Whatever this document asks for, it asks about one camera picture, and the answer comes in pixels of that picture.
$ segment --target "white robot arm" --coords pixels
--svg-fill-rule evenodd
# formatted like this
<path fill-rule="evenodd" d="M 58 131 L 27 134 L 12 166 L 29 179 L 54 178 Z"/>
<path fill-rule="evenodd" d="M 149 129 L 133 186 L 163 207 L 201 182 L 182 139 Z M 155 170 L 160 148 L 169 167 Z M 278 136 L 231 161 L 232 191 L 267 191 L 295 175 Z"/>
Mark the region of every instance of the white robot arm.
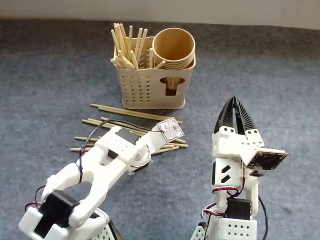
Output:
<path fill-rule="evenodd" d="M 274 170 L 288 155 L 264 146 L 250 115 L 232 97 L 220 112 L 212 134 L 212 193 L 217 200 L 202 210 L 207 223 L 196 228 L 192 240 L 257 239 L 253 217 L 259 210 L 258 171 Z M 236 198 L 242 192 L 245 199 Z"/>
<path fill-rule="evenodd" d="M 120 239 L 109 216 L 98 209 L 108 190 L 126 171 L 146 167 L 152 153 L 183 135 L 174 118 L 159 122 L 142 137 L 114 126 L 76 163 L 47 179 L 41 207 L 29 207 L 19 228 L 33 240 L 88 240 L 103 231 L 110 239 Z M 92 185 L 88 196 L 77 202 L 63 190 L 80 182 Z"/>

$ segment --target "wooden chopstick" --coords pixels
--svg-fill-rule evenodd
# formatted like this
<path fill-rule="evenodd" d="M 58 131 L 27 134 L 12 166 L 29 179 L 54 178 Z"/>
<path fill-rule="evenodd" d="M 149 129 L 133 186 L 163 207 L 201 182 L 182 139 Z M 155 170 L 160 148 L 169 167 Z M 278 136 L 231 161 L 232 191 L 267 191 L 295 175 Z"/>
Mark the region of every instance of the wooden chopstick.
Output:
<path fill-rule="evenodd" d="M 149 68 L 154 68 L 154 50 L 152 48 L 149 48 Z"/>
<path fill-rule="evenodd" d="M 144 48 L 144 44 L 145 44 L 147 32 L 148 32 L 148 29 L 145 28 L 145 29 L 143 30 L 142 39 L 141 39 L 141 42 L 140 42 L 138 54 L 137 54 L 137 56 L 136 56 L 136 61 L 137 61 L 138 65 L 139 65 L 139 62 L 140 62 L 140 57 L 141 57 L 142 49 Z"/>
<path fill-rule="evenodd" d="M 119 58 L 122 60 L 123 65 L 126 66 L 127 69 L 136 69 L 136 67 L 124 56 L 121 50 L 118 51 L 118 54 Z"/>
<path fill-rule="evenodd" d="M 161 68 L 163 65 L 165 65 L 166 64 L 166 61 L 165 60 L 163 60 L 162 62 L 160 62 L 156 67 L 155 67 L 155 69 L 159 69 L 159 68 Z"/>
<path fill-rule="evenodd" d="M 175 147 L 173 147 L 173 148 L 160 149 L 160 150 L 158 150 L 158 151 L 155 151 L 155 152 L 152 153 L 151 155 L 161 154 L 161 153 L 173 151 L 173 150 L 176 150 L 176 149 L 179 149 L 179 147 L 178 147 L 178 146 L 175 146 Z"/>
<path fill-rule="evenodd" d="M 118 51 L 120 50 L 120 46 L 114 30 L 111 30 L 111 35 L 112 35 L 113 43 L 115 45 L 116 53 L 118 53 Z"/>
<path fill-rule="evenodd" d="M 102 123 L 102 121 L 100 120 L 96 120 L 96 119 L 92 119 L 92 118 L 88 118 L 88 119 L 82 119 L 82 122 L 85 123 L 85 124 L 90 124 L 90 125 L 95 125 L 95 126 L 98 126 L 99 124 Z M 114 126 L 117 126 L 116 124 L 112 124 L 112 123 L 105 123 L 102 127 L 103 128 L 106 128 L 106 129 L 111 129 L 112 127 Z M 132 129 L 130 127 L 126 127 L 126 126 L 121 126 L 122 128 L 125 128 L 125 129 L 128 129 L 130 131 L 132 131 L 134 134 L 142 137 L 144 136 L 147 132 L 144 132 L 142 130 L 136 130 L 136 129 Z M 187 144 L 184 144 L 186 141 L 185 140 L 182 140 L 182 139 L 176 139 L 172 142 L 170 142 L 169 144 L 170 145 L 174 145 L 175 147 L 182 147 L 182 148 L 186 148 L 188 147 Z"/>
<path fill-rule="evenodd" d="M 133 62 L 135 69 L 138 70 L 139 66 L 138 66 L 138 62 L 137 62 L 137 59 L 136 59 L 136 56 L 135 56 L 135 53 L 133 50 L 130 51 L 130 57 L 132 59 L 132 62 Z"/>
<path fill-rule="evenodd" d="M 87 140 L 88 138 L 85 137 L 85 136 L 75 136 L 74 139 L 85 141 L 85 140 Z M 92 137 L 92 138 L 90 138 L 89 141 L 90 141 L 90 142 L 96 142 L 96 141 L 98 141 L 98 140 L 99 140 L 99 138 Z"/>
<path fill-rule="evenodd" d="M 128 39 L 127 39 L 127 35 L 126 35 L 126 31 L 124 28 L 124 25 L 122 23 L 120 23 L 120 30 L 122 33 L 122 38 L 123 38 L 123 42 L 126 48 L 126 52 L 124 53 L 127 57 L 129 56 L 129 44 L 128 44 Z"/>
<path fill-rule="evenodd" d="M 106 118 L 104 116 L 100 117 L 101 120 L 103 121 L 106 121 L 106 120 L 109 120 L 109 118 Z M 130 128 L 130 129 L 134 129 L 134 130 L 138 130 L 138 131 L 141 131 L 141 132 L 144 132 L 144 133 L 148 133 L 147 130 L 142 130 L 140 128 L 137 128 L 135 126 L 132 126 L 132 125 L 129 125 L 129 124 L 126 124 L 126 123 L 122 123 L 122 122 L 117 122 L 116 125 L 118 126 L 123 126 L 123 127 L 127 127 L 127 128 Z"/>
<path fill-rule="evenodd" d="M 129 40 L 128 40 L 128 58 L 130 58 L 130 51 L 132 50 L 132 35 L 133 35 L 133 27 L 129 27 Z"/>
<path fill-rule="evenodd" d="M 155 115 L 155 114 L 150 114 L 150 113 L 144 113 L 144 112 L 139 112 L 139 111 L 131 111 L 127 109 L 121 109 L 121 108 L 116 108 L 112 106 L 105 106 L 105 105 L 99 105 L 99 104 L 90 104 L 91 107 L 95 108 L 100 108 L 99 110 L 105 111 L 105 112 L 111 112 L 111 113 L 116 113 L 116 114 L 122 114 L 122 115 L 129 115 L 133 117 L 138 117 L 138 118 L 145 118 L 145 119 L 153 119 L 153 120 L 167 120 L 170 119 L 171 117 L 169 116 L 160 116 L 160 115 Z"/>
<path fill-rule="evenodd" d="M 137 56 L 138 56 L 138 51 L 139 51 L 139 47 L 140 47 L 141 35 L 142 35 L 142 28 L 139 28 L 138 37 L 136 38 L 135 49 L 134 49 L 135 58 L 137 58 Z"/>

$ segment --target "beige plastic caddy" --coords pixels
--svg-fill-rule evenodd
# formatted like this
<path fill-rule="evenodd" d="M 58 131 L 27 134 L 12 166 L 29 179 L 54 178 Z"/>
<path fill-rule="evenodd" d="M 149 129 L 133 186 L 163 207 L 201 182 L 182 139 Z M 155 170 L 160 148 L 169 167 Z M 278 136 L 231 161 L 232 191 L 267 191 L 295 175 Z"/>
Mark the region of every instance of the beige plastic caddy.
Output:
<path fill-rule="evenodd" d="M 171 44 L 169 46 L 171 51 L 166 52 L 171 53 L 169 57 L 173 59 L 172 61 L 163 55 L 158 55 L 158 52 L 161 52 L 158 51 L 160 47 L 168 46 L 166 41 L 172 42 L 177 37 L 170 38 L 168 32 L 166 32 L 168 30 L 174 30 L 172 31 L 173 34 L 177 34 L 176 30 L 188 33 L 180 28 L 168 28 L 159 32 L 155 37 L 146 37 L 141 51 L 139 69 L 116 67 L 122 91 L 122 104 L 126 109 L 181 109 L 185 106 L 188 85 L 196 65 L 195 43 L 191 36 L 190 39 L 193 40 L 193 43 L 188 44 L 187 48 L 189 49 L 187 50 L 184 50 L 181 44 L 178 48 L 175 44 Z M 161 41 L 159 41 L 161 44 L 155 46 L 158 36 L 161 37 Z M 132 46 L 135 46 L 136 42 L 137 38 L 132 38 Z M 152 47 L 155 48 L 153 49 L 155 65 L 165 60 L 166 64 L 162 68 L 150 68 L 148 49 Z M 179 54 L 179 49 L 184 50 L 185 53 L 189 51 L 189 54 L 176 60 L 175 58 L 180 58 L 184 54 Z M 179 68 L 177 70 L 170 69 L 174 65 Z"/>

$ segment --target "chopstick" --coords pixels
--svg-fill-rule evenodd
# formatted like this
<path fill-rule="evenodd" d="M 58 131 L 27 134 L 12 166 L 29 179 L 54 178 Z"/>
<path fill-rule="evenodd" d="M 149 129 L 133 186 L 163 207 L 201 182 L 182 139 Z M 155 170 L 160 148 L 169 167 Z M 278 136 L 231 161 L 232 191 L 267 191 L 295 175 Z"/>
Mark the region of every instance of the chopstick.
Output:
<path fill-rule="evenodd" d="M 142 35 L 142 28 L 139 28 L 138 37 L 136 38 L 135 49 L 134 49 L 134 55 L 136 58 L 138 56 L 138 51 L 140 47 L 141 35 Z"/>
<path fill-rule="evenodd" d="M 138 70 L 139 66 L 138 66 L 137 59 L 136 59 L 136 56 L 135 56 L 135 53 L 133 50 L 130 51 L 130 56 L 133 61 L 133 65 L 134 65 L 135 69 Z"/>
<path fill-rule="evenodd" d="M 87 140 L 88 138 L 85 137 L 85 136 L 75 136 L 74 139 L 85 141 L 85 140 Z M 92 138 L 90 138 L 89 141 L 90 141 L 90 142 L 96 142 L 96 141 L 98 141 L 98 140 L 99 140 L 99 138 L 92 137 Z"/>
<path fill-rule="evenodd" d="M 126 66 L 127 69 L 135 69 L 136 67 L 124 56 L 123 52 L 121 50 L 118 51 L 119 57 L 122 60 L 122 63 L 124 66 Z"/>
<path fill-rule="evenodd" d="M 149 48 L 149 68 L 154 68 L 154 50 Z"/>
<path fill-rule="evenodd" d="M 165 65 L 165 63 L 166 63 L 166 61 L 163 60 L 162 62 L 160 62 L 160 63 L 155 67 L 155 69 L 161 68 L 163 65 Z"/>
<path fill-rule="evenodd" d="M 120 50 L 120 47 L 119 47 L 119 42 L 117 40 L 117 37 L 116 37 L 116 34 L 115 34 L 114 30 L 111 30 L 111 35 L 112 35 L 113 42 L 114 42 L 114 45 L 115 45 L 115 50 L 116 50 L 116 52 L 118 52 Z"/>
<path fill-rule="evenodd" d="M 173 150 L 176 150 L 176 149 L 179 149 L 179 147 L 178 147 L 178 146 L 175 146 L 175 147 L 173 147 L 173 148 L 160 149 L 160 150 L 158 150 L 158 151 L 155 151 L 155 152 L 152 153 L 151 155 L 161 154 L 161 153 L 173 151 Z"/>
<path fill-rule="evenodd" d="M 129 27 L 129 40 L 128 40 L 128 58 L 130 60 L 131 44 L 132 44 L 133 27 Z"/>
<path fill-rule="evenodd" d="M 124 25 L 122 23 L 120 23 L 120 30 L 121 30 L 121 33 L 122 33 L 122 39 L 123 39 L 125 48 L 127 50 L 124 53 L 124 55 L 126 55 L 128 57 L 129 56 L 129 51 L 130 51 L 129 50 L 129 44 L 128 44 L 128 39 L 127 39 L 127 35 L 126 35 L 126 31 L 125 31 Z"/>
<path fill-rule="evenodd" d="M 138 117 L 138 118 L 153 119 L 153 120 L 159 120 L 159 121 L 163 121 L 163 120 L 167 120 L 167 119 L 171 118 L 169 116 L 160 116 L 160 115 L 155 115 L 155 114 L 150 114 L 150 113 L 131 111 L 131 110 L 120 109 L 120 108 L 116 108 L 116 107 L 99 105 L 99 104 L 92 104 L 91 103 L 90 106 L 98 108 L 99 110 L 102 110 L 105 112 L 129 115 L 129 116 Z"/>
<path fill-rule="evenodd" d="M 138 50 L 138 53 L 137 53 L 137 56 L 136 56 L 136 61 L 137 61 L 138 64 L 139 64 L 139 62 L 140 62 L 141 51 L 142 51 L 142 49 L 144 48 L 144 44 L 145 44 L 147 32 L 148 32 L 148 29 L 145 28 L 145 29 L 143 30 L 142 39 L 141 39 L 140 46 L 139 46 L 139 50 Z"/>

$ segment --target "black wire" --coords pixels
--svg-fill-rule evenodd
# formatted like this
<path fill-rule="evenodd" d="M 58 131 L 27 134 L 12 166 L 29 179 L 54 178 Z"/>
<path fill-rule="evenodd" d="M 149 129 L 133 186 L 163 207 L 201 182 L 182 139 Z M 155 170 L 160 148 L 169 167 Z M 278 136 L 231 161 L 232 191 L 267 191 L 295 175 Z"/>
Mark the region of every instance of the black wire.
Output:
<path fill-rule="evenodd" d="M 205 233 L 204 233 L 203 240 L 206 240 L 206 236 L 207 236 L 207 231 L 208 231 L 208 227 L 209 227 L 210 218 L 211 218 L 211 214 L 209 215 L 208 222 L 207 222 L 207 224 L 206 224 L 206 229 L 205 229 Z"/>
<path fill-rule="evenodd" d="M 34 202 L 35 202 L 35 206 L 38 207 L 38 201 L 37 201 L 37 197 L 38 197 L 38 193 L 41 189 L 43 189 L 46 185 L 42 185 L 40 187 L 38 187 L 38 189 L 35 191 L 35 195 L 34 195 Z"/>
<path fill-rule="evenodd" d="M 268 213 L 267 213 L 267 209 L 266 209 L 266 207 L 265 207 L 265 204 L 264 204 L 264 202 L 262 201 L 262 199 L 261 199 L 261 197 L 260 196 L 258 196 L 258 198 L 259 198 L 259 202 L 260 202 L 260 204 L 261 204 L 261 206 L 262 206 L 262 209 L 263 209 L 263 212 L 264 212 L 264 217 L 265 217 L 265 231 L 264 231 L 264 235 L 263 235 L 263 238 L 262 238 L 262 240 L 266 240 L 267 239 L 267 235 L 268 235 Z"/>
<path fill-rule="evenodd" d="M 88 145 L 88 142 L 90 141 L 91 137 L 95 134 L 95 132 L 101 128 L 103 125 L 105 125 L 106 123 L 123 123 L 123 124 L 128 124 L 128 125 L 131 125 L 135 128 L 138 128 L 138 129 L 141 129 L 141 130 L 145 130 L 145 131 L 149 131 L 149 132 L 163 132 L 162 130 L 152 130 L 152 129 L 148 129 L 146 127 L 143 127 L 143 126 L 138 126 L 138 125 L 135 125 L 133 123 L 130 123 L 130 122 L 127 122 L 127 121 L 122 121 L 122 120 L 115 120 L 115 119 L 108 119 L 108 120 L 104 120 L 103 122 L 101 122 L 98 126 L 96 126 L 96 128 L 90 133 L 90 135 L 88 136 L 88 138 L 85 140 L 82 148 L 81 148 L 81 151 L 79 152 L 79 171 L 80 171 L 80 178 L 79 178 L 79 183 L 82 182 L 82 177 L 83 177 L 83 168 L 82 168 L 82 155 L 84 154 L 85 152 L 85 149 Z"/>

